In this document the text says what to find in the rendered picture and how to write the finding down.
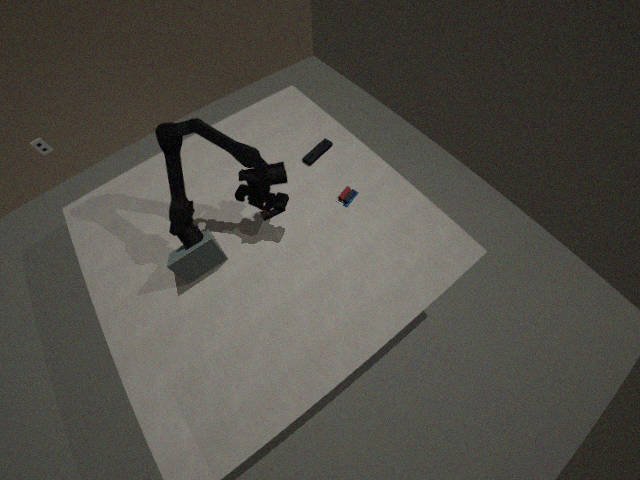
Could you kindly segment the black rectangular bar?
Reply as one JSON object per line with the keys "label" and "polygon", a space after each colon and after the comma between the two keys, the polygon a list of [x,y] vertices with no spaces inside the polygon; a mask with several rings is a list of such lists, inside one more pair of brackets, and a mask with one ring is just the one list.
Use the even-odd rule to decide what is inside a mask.
{"label": "black rectangular bar", "polygon": [[305,164],[311,166],[332,146],[333,142],[324,138],[316,147],[314,147],[305,157],[302,158],[302,161]]}

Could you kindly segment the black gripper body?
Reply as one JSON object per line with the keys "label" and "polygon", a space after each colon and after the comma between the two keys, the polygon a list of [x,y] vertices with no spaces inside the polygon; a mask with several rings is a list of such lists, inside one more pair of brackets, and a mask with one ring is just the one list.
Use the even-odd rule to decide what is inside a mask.
{"label": "black gripper body", "polygon": [[240,185],[235,193],[236,200],[244,202],[245,196],[248,195],[249,196],[248,200],[250,202],[254,202],[254,203],[255,201],[261,202],[261,203],[266,202],[266,204],[272,205],[273,209],[284,211],[287,205],[287,202],[289,200],[288,194],[277,192],[275,196],[275,193],[271,193],[269,192],[270,189],[267,189],[266,187],[267,183],[268,182],[266,182],[265,180],[264,187],[257,191],[250,189],[249,186],[247,185],[243,185],[243,184]]}

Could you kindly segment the black battery holder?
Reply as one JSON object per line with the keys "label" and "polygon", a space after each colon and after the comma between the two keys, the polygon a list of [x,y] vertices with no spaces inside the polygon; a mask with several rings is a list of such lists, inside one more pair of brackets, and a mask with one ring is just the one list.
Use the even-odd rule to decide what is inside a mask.
{"label": "black battery holder", "polygon": [[263,220],[265,221],[265,220],[267,220],[267,219],[269,219],[269,218],[271,218],[271,217],[273,217],[273,216],[275,216],[275,215],[277,215],[277,214],[279,214],[279,213],[281,213],[281,212],[283,212],[283,211],[279,211],[279,210],[271,209],[271,210],[267,213],[266,217],[265,217],[265,218],[263,218],[263,217],[262,217],[262,218],[263,218]]}

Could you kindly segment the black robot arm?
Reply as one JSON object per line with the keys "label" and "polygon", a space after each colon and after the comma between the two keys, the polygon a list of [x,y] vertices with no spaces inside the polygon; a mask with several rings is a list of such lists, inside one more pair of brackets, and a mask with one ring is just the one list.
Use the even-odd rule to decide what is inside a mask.
{"label": "black robot arm", "polygon": [[[165,155],[167,175],[171,192],[169,206],[169,232],[178,236],[185,246],[185,250],[193,247],[203,239],[203,234],[195,226],[193,201],[188,201],[185,195],[185,184],[181,166],[182,136],[191,133],[199,134],[211,143],[229,152],[247,170],[239,171],[239,181],[247,181],[252,190],[260,190],[267,183],[270,185],[287,183],[287,175],[283,162],[268,164],[260,155],[257,148],[235,141],[225,136],[217,129],[210,127],[201,119],[190,119],[185,122],[167,122],[160,124],[155,133],[157,141]],[[254,168],[253,168],[254,167]]]}

